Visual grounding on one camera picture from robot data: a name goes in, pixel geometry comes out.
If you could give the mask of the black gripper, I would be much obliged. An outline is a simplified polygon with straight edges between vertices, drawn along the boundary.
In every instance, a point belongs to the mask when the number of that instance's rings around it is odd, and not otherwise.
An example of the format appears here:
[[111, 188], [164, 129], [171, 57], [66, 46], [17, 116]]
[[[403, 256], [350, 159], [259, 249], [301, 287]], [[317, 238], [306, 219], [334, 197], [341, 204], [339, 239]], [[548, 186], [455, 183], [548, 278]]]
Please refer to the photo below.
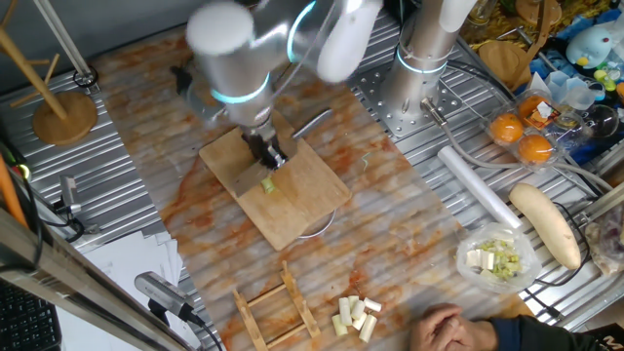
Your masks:
[[254, 159], [262, 165], [267, 165], [270, 170], [278, 170], [287, 163], [288, 156], [279, 149], [276, 133], [268, 135], [243, 133], [242, 138]]

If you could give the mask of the person's left hand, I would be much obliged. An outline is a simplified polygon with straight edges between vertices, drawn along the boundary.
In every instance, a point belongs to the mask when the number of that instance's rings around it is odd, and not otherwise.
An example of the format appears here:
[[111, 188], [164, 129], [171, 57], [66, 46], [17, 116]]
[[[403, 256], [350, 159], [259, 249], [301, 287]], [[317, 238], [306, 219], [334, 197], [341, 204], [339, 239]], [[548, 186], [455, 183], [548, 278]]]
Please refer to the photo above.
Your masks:
[[457, 317], [462, 308], [441, 303], [429, 307], [413, 325], [410, 332], [410, 351], [446, 350], [457, 337], [460, 324]]

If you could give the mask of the person's right hand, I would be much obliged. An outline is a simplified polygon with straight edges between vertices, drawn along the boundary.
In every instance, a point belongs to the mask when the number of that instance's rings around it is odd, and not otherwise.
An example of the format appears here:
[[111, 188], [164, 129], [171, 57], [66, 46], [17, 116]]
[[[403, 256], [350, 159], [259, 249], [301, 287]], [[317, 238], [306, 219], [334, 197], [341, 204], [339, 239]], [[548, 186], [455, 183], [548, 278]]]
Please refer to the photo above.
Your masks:
[[499, 345], [491, 322], [470, 321], [461, 316], [461, 310], [443, 319], [436, 338], [446, 351], [496, 351]]

